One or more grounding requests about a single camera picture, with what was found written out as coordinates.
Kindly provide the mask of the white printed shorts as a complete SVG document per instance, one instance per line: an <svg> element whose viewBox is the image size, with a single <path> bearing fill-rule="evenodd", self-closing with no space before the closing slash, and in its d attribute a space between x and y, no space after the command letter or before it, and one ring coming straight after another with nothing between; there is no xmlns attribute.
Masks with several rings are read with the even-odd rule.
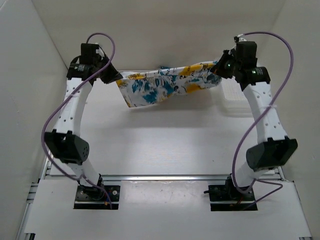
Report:
<svg viewBox="0 0 320 240"><path fill-rule="evenodd" d="M123 71L116 84L130 108L160 103L172 96L187 95L218 86L222 78L211 72L218 62L157 69L146 72Z"/></svg>

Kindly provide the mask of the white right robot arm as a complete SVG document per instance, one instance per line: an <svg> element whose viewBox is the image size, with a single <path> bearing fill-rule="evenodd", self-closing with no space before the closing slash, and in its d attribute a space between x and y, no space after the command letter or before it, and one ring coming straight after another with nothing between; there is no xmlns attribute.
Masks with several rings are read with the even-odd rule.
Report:
<svg viewBox="0 0 320 240"><path fill-rule="evenodd" d="M248 192L261 175L285 165L298 148L298 142L289 138L281 124L274 106L276 97L271 93L269 73L265 67L257 66L255 56L243 57L225 50L213 72L223 78L235 78L254 119L236 147L232 160L232 183L224 188L226 197L236 200ZM245 163L237 168L240 148L253 129L257 132L257 144L246 151Z"/></svg>

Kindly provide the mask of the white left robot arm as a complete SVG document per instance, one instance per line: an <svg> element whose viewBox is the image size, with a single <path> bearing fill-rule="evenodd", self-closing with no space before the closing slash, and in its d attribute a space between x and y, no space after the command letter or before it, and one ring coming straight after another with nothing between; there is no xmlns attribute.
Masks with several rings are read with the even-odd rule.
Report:
<svg viewBox="0 0 320 240"><path fill-rule="evenodd" d="M110 66L106 56L89 61L76 57L67 71L64 100L45 122L41 133L48 159L66 177L88 188L87 194L93 200L103 198L105 188L100 184L101 175L89 160L89 143L81 138L81 120L95 80Z"/></svg>

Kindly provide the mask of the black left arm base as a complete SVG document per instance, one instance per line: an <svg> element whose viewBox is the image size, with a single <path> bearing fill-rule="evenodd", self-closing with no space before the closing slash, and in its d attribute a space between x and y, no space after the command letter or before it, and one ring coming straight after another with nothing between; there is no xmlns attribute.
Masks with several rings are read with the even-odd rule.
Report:
<svg viewBox="0 0 320 240"><path fill-rule="evenodd" d="M75 193L73 208L76 210L118 210L120 202L121 186L115 184L104 185L111 204L105 193L95 187L78 185Z"/></svg>

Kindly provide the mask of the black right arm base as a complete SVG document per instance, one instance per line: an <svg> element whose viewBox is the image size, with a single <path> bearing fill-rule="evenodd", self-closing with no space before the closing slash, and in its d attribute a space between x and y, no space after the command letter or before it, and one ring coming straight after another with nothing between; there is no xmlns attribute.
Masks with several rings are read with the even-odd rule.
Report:
<svg viewBox="0 0 320 240"><path fill-rule="evenodd" d="M240 193L228 176L224 184L211 184L203 192L209 196L211 212L257 211L257 203L253 190Z"/></svg>

